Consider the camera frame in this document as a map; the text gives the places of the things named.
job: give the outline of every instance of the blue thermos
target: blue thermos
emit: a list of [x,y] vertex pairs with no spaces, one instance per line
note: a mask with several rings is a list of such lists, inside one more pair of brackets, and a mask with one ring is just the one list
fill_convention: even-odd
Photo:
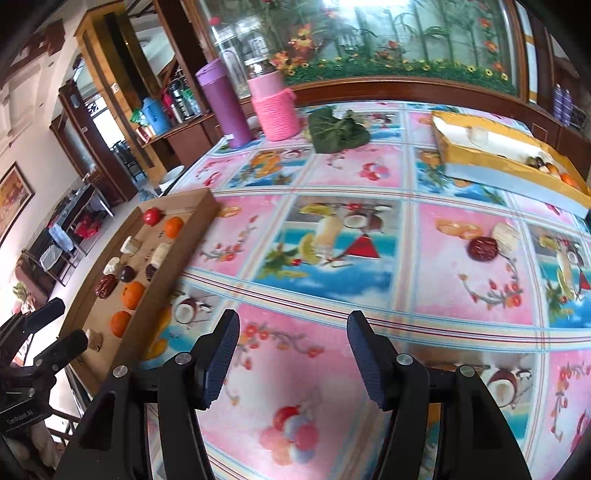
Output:
[[154,129],[156,135],[165,134],[172,128],[170,120],[164,113],[162,102],[156,98],[147,97],[144,99],[144,107],[142,108],[148,123]]

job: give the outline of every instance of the purple thermos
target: purple thermos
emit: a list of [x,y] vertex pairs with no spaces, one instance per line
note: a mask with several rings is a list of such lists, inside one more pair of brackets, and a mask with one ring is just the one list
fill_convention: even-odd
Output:
[[195,76],[207,101],[220,122],[231,148],[246,145],[252,140],[251,130],[238,97],[228,78],[228,71],[221,59],[216,59],[200,69]]

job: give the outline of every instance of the metal screw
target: metal screw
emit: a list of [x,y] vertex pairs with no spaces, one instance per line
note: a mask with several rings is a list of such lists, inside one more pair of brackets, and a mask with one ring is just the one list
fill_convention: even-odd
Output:
[[464,377],[473,377],[476,372],[470,365],[462,365],[460,367],[460,373],[464,375]]
[[174,361],[179,365],[188,364],[191,361],[191,354],[187,352],[180,353],[174,357]]
[[410,365],[413,362],[413,358],[410,355],[407,355],[406,353],[401,353],[396,357],[396,361],[400,365]]
[[127,375],[127,372],[127,367],[125,365],[120,365],[118,367],[115,367],[115,369],[113,370],[113,375],[117,378],[121,378]]

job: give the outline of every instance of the glass cabinet door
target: glass cabinet door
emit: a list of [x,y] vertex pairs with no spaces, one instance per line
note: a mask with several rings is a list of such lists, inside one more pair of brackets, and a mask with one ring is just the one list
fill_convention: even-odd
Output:
[[290,85],[422,76],[516,94],[502,0],[190,0],[236,90],[246,60],[269,55]]

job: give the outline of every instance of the chair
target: chair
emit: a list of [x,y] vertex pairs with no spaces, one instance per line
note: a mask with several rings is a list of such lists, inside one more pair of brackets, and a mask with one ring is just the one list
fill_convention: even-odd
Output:
[[14,276],[21,281],[33,296],[36,308],[43,307],[53,290],[53,282],[47,273],[35,275],[34,269],[26,258],[19,258],[14,267]]

